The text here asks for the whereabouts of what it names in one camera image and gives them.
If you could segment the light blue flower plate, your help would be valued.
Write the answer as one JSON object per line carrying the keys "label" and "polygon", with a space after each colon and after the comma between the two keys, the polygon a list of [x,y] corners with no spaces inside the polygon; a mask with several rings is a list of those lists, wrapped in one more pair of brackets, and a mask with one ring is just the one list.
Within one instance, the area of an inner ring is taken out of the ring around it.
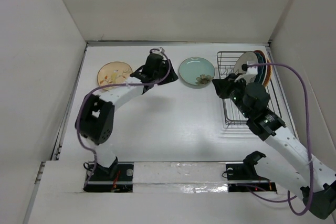
{"label": "light blue flower plate", "polygon": [[207,59],[190,57],[180,64],[178,73],[186,84],[193,87],[203,87],[214,79],[215,67]]}

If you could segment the grey tree pattern plate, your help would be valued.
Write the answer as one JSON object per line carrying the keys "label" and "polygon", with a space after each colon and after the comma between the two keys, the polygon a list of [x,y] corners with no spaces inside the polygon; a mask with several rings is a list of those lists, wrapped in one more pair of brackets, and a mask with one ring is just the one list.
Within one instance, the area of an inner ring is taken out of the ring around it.
{"label": "grey tree pattern plate", "polygon": [[257,64],[258,58],[257,55],[253,51],[248,51],[243,53],[235,63],[233,73],[236,75],[245,73],[246,70],[243,69],[243,64]]}

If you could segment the dark teal scalloped plate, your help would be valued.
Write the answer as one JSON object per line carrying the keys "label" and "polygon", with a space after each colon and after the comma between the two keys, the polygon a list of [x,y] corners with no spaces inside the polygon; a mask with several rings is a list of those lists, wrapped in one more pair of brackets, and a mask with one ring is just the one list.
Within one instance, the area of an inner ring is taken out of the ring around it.
{"label": "dark teal scalloped plate", "polygon": [[[265,55],[263,54],[262,51],[260,50],[255,50],[254,53],[258,57],[258,63],[265,63]],[[258,75],[255,77],[254,83],[259,83],[261,84],[263,76],[264,75],[264,66],[259,66],[258,67]]]}

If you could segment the orange woven plate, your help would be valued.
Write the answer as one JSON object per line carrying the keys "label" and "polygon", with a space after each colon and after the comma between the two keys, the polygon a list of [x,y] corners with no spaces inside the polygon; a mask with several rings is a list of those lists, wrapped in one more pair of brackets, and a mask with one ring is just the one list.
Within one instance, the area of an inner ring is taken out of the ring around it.
{"label": "orange woven plate", "polygon": [[265,81],[265,87],[268,85],[270,78],[271,78],[271,73],[272,73],[272,66],[268,67],[268,72],[267,72],[267,77],[266,77],[266,81]]}

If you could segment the beige bird plate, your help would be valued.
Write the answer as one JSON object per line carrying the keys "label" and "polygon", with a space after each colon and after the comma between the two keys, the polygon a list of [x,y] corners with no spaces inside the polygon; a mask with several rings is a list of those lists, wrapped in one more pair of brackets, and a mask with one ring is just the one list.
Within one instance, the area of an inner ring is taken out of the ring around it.
{"label": "beige bird plate", "polygon": [[124,83],[132,72],[131,66],[125,62],[110,62],[102,66],[98,71],[97,83],[100,87],[108,84]]}

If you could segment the white blue pattern plate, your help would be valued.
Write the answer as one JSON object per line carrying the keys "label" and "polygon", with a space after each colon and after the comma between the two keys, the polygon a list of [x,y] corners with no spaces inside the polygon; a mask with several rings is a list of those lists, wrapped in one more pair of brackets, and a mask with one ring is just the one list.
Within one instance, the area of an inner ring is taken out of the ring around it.
{"label": "white blue pattern plate", "polygon": [[[268,63],[268,58],[265,56],[265,63]],[[268,72],[268,65],[265,65],[264,66],[264,77],[263,77],[263,80],[262,80],[262,82],[261,82],[261,84],[263,85],[263,86],[265,86],[266,84],[265,84],[265,81],[266,81],[266,77],[267,77],[267,72]]]}

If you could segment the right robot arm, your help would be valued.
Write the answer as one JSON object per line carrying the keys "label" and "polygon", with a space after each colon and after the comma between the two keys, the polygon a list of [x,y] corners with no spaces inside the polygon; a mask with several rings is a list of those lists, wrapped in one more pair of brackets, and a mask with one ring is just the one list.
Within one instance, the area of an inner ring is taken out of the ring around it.
{"label": "right robot arm", "polygon": [[335,211],[335,171],[309,155],[285,122],[269,109],[266,88],[260,83],[238,80],[235,74],[212,83],[218,97],[231,100],[247,119],[248,128],[293,167],[286,169],[254,151],[244,159],[243,174],[272,180],[301,199],[317,218],[327,219]]}

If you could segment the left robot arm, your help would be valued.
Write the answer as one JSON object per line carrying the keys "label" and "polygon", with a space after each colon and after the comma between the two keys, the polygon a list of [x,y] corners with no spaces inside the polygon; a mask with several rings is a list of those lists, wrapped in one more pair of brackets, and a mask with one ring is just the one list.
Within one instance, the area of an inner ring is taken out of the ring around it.
{"label": "left robot arm", "polygon": [[92,173],[98,169],[105,180],[112,180],[117,175],[118,158],[109,143],[117,109],[145,94],[155,85],[168,84],[177,79],[164,49],[153,48],[149,51],[145,64],[131,73],[127,81],[105,85],[112,89],[103,94],[94,94],[101,89],[98,87],[85,95],[76,118],[75,129],[81,147],[92,152],[94,156]]}

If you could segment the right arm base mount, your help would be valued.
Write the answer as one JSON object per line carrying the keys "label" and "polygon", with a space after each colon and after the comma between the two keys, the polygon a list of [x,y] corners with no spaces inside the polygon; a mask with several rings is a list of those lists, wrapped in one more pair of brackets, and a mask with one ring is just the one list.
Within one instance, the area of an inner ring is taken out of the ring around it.
{"label": "right arm base mount", "polygon": [[227,179],[228,191],[230,193],[245,192],[276,192],[276,184],[267,178],[257,175],[255,165],[261,159],[266,157],[265,154],[254,151],[247,155],[242,162],[226,163],[226,170],[222,177]]}

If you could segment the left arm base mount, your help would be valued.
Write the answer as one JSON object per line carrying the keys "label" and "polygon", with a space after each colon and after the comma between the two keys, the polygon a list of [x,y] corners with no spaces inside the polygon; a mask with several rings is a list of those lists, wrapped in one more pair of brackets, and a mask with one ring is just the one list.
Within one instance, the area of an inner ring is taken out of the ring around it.
{"label": "left arm base mount", "polygon": [[83,190],[88,193],[131,193],[133,192],[133,162],[119,162],[109,174],[108,169],[97,165]]}

